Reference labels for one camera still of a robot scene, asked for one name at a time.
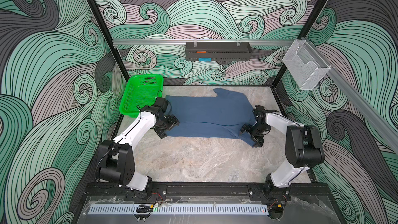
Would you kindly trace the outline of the blue t-shirt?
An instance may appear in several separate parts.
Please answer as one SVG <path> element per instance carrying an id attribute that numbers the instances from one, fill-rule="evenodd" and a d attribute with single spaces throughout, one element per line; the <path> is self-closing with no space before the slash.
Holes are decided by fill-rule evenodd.
<path id="1" fill-rule="evenodd" d="M 185 138 L 240 139 L 254 147 L 248 133 L 240 134 L 244 124 L 254 125 L 253 106 L 240 92 L 214 89 L 216 96 L 166 96 L 171 104 L 170 114 L 179 126 L 167 131 L 168 136 Z"/>

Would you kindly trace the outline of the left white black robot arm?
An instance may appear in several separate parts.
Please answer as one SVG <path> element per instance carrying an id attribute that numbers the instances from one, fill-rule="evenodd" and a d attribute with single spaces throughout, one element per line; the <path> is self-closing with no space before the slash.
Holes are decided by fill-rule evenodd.
<path id="1" fill-rule="evenodd" d="M 120 135 L 111 141 L 103 141 L 97 150 L 95 178 L 127 188 L 145 191 L 151 179 L 136 171 L 133 151 L 144 135 L 151 129 L 160 138 L 166 137 L 166 131 L 179 125 L 178 119 L 168 115 L 169 102 L 144 106 L 139 116 Z"/>

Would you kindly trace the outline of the green plastic basket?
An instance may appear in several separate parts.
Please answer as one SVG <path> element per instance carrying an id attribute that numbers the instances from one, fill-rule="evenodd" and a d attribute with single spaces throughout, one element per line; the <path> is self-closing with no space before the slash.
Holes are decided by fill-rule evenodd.
<path id="1" fill-rule="evenodd" d="M 136 118 L 140 109 L 152 105 L 156 98 L 163 95 L 164 78 L 159 74 L 132 76 L 124 90 L 119 111 L 124 116 Z"/>

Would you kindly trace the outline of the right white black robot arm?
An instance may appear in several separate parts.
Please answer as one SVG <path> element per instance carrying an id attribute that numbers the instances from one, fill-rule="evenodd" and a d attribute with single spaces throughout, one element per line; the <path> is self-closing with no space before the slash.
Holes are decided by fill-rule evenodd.
<path id="1" fill-rule="evenodd" d="M 253 109 L 256 123 L 244 124 L 240 134 L 247 133 L 255 147 L 264 144 L 264 137 L 273 129 L 285 135 L 285 160 L 277 170 L 266 178 L 263 192 L 269 195 L 278 189 L 288 188 L 301 173 L 325 160 L 320 132 L 314 125 L 305 125 L 291 120 L 276 110 L 267 110 L 257 105 Z"/>

